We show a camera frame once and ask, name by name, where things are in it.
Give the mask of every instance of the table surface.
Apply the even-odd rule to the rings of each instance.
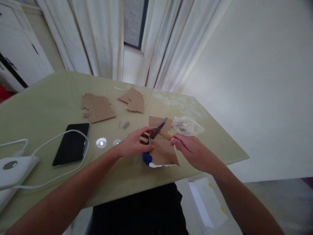
[[[135,87],[143,94],[143,114],[126,110],[126,104],[117,100],[131,87]],[[30,155],[41,144],[64,132],[69,124],[89,122],[83,117],[86,110],[80,109],[82,95],[85,93],[106,96],[112,103],[116,117],[91,124],[89,151],[79,170],[110,149],[114,140],[123,140],[132,131],[148,126],[149,116],[168,117],[172,120],[175,116],[193,118],[205,128],[205,131],[197,137],[225,164],[249,158],[193,97],[65,70],[49,75],[0,105],[0,123],[2,124],[0,143],[27,138],[29,145],[25,154]],[[119,129],[119,121],[121,125],[129,121],[130,125],[126,130]],[[174,134],[175,130],[172,128],[169,133]],[[98,148],[95,143],[100,137],[107,139],[107,144],[103,149]],[[40,160],[24,181],[24,185],[43,184],[75,169],[80,164],[77,162],[59,167],[52,166],[61,139],[61,137],[56,139],[37,153]],[[2,147],[0,158],[11,156],[21,147],[22,144]],[[142,161],[139,154],[121,158],[100,182],[85,207],[95,206],[200,173],[187,162],[181,152],[176,151],[176,154],[181,167],[150,168]],[[9,228],[27,210],[72,175],[73,173],[64,176],[42,188],[20,189],[0,214],[0,231]]]

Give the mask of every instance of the hammer head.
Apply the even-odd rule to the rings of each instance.
[[[160,130],[162,129],[162,127],[164,126],[164,124],[166,123],[167,121],[167,117],[163,119],[163,121],[160,123],[160,124],[157,124],[155,127],[154,127],[154,130],[151,132],[150,134],[150,139],[154,139],[157,134],[159,134]]]

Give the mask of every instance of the white cabinet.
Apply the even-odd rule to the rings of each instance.
[[[0,53],[28,86],[54,72],[23,10],[3,4],[0,4]]]

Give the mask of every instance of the hammer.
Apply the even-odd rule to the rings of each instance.
[[[150,133],[150,139],[154,139],[157,136],[157,134],[159,134],[160,136],[164,137],[168,141],[171,141],[171,138],[173,138],[173,136],[161,130],[164,124],[166,123],[166,121],[167,121],[167,117],[164,118],[160,124],[157,124],[154,127],[154,130]]]

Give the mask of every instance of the left hand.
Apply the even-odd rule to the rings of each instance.
[[[120,157],[131,156],[137,153],[149,152],[155,148],[154,145],[146,145],[146,142],[140,139],[140,137],[149,139],[149,136],[145,132],[153,131],[154,127],[144,127],[134,131],[126,139],[116,145],[114,148],[118,151]]]

